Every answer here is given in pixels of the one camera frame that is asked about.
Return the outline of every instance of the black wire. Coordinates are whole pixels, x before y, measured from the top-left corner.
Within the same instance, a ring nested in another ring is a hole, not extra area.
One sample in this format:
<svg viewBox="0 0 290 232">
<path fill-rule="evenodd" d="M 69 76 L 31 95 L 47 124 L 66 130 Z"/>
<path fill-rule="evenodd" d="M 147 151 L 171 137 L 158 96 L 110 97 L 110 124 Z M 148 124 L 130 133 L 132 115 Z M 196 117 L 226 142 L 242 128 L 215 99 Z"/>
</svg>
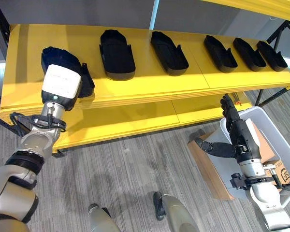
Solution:
<svg viewBox="0 0 290 232">
<path fill-rule="evenodd" d="M 290 184 L 282 184 L 282 189 L 286 190 L 286 191 L 290 191 Z"/>
<path fill-rule="evenodd" d="M 40 128 L 40 129 L 61 129 L 61 132 L 65 132 L 66 129 L 64 126 L 60 126 L 60 125 L 56 125 L 56 126 L 49 126 L 49 125 L 44 125 L 38 122 L 34 122 L 34 120 L 36 120 L 37 118 L 32 117 L 32 116 L 25 116 L 21 113 L 16 113 L 13 112 L 10 114 L 10 120 L 12 121 L 12 123 L 15 125 L 15 128 L 17 130 L 17 133 L 19 134 L 19 136 L 23 137 L 25 135 L 25 132 L 21 129 L 20 126 L 20 121 L 19 119 L 22 119 L 26 122 L 28 122 L 29 124 Z"/>
</svg>

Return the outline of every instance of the black cable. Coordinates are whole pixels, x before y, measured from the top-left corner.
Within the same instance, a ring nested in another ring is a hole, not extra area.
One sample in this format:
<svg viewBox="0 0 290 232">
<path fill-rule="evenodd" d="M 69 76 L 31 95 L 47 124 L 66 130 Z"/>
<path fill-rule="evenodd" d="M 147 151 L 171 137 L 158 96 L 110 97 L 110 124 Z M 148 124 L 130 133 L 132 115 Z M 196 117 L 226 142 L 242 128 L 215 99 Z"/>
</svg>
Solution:
<svg viewBox="0 0 290 232">
<path fill-rule="evenodd" d="M 19 125 L 20 121 L 19 119 L 22 119 L 26 122 L 28 122 L 29 124 L 37 127 L 37 128 L 40 128 L 40 129 L 61 129 L 61 132 L 65 132 L 66 129 L 65 129 L 65 125 L 49 125 L 50 122 L 53 122 L 53 117 L 50 119 L 48 117 L 48 121 L 46 122 L 47 125 L 45 124 L 41 124 L 39 122 L 35 122 L 36 119 L 39 120 L 36 116 L 25 116 L 21 113 L 16 113 L 16 112 L 13 112 L 10 114 L 10 120 L 11 122 L 15 125 L 15 128 L 17 130 L 17 133 L 19 134 L 19 136 L 23 137 L 25 135 L 25 132 L 21 129 L 21 126 Z"/>
<path fill-rule="evenodd" d="M 286 185 L 282 184 L 282 189 L 286 190 L 286 191 L 290 191 L 290 184 L 286 184 Z"/>
</svg>

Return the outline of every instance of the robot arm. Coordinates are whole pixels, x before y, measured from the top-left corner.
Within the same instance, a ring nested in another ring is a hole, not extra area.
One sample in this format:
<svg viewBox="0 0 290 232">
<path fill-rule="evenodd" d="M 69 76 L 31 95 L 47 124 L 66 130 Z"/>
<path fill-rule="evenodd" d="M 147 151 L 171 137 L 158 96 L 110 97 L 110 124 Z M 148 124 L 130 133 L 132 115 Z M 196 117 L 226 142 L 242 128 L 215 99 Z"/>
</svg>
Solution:
<svg viewBox="0 0 290 232">
<path fill-rule="evenodd" d="M 195 141 L 202 150 L 210 155 L 235 158 L 243 175 L 232 175 L 233 187 L 246 190 L 250 201 L 258 208 L 264 223 L 270 231 L 290 231 L 290 218 L 280 203 L 278 189 L 272 184 L 274 180 L 265 174 L 261 163 L 258 138 L 249 122 L 240 119 L 230 97 L 226 94 L 221 100 L 223 115 L 227 122 L 232 145 L 225 143 L 209 143 L 200 138 Z"/>
<path fill-rule="evenodd" d="M 0 167 L 0 232 L 29 231 L 25 223 L 38 205 L 32 189 L 45 160 L 52 155 L 53 144 L 65 129 L 61 118 L 64 111 L 73 108 L 80 84 L 81 76 L 76 72 L 49 65 L 42 87 L 42 113 L 32 118 L 32 130 Z"/>
</svg>

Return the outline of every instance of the gray carpet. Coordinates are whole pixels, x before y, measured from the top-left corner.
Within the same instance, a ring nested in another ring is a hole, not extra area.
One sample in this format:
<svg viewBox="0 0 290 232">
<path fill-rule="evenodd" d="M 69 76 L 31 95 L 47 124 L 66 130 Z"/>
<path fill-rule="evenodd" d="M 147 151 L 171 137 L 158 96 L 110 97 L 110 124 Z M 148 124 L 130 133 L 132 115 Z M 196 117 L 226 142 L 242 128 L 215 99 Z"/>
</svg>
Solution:
<svg viewBox="0 0 290 232">
<path fill-rule="evenodd" d="M 264 91 L 264 98 L 277 90 Z M 254 102 L 256 91 L 248 92 Z M 264 107 L 290 144 L 290 91 Z M 189 153 L 189 135 L 218 128 L 218 121 L 164 130 L 72 148 L 65 157 L 50 158 L 35 188 L 40 203 L 32 232 L 88 232 L 87 207 L 108 207 L 123 232 L 168 232 L 156 221 L 156 190 L 182 201 L 202 232 L 257 232 L 261 227 L 248 201 L 219 201 L 209 190 Z M 0 126 L 0 166 L 19 139 Z M 290 203 L 286 210 L 290 215 Z"/>
</svg>

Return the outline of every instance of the yellow overhead beam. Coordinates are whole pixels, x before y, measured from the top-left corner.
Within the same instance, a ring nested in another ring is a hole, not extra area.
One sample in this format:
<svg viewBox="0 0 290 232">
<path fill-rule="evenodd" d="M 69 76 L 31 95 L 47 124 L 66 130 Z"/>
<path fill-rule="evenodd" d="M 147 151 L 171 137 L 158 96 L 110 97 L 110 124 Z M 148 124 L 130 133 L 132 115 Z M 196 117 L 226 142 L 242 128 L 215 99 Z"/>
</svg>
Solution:
<svg viewBox="0 0 290 232">
<path fill-rule="evenodd" d="M 203 0 L 290 21 L 290 0 Z"/>
</svg>

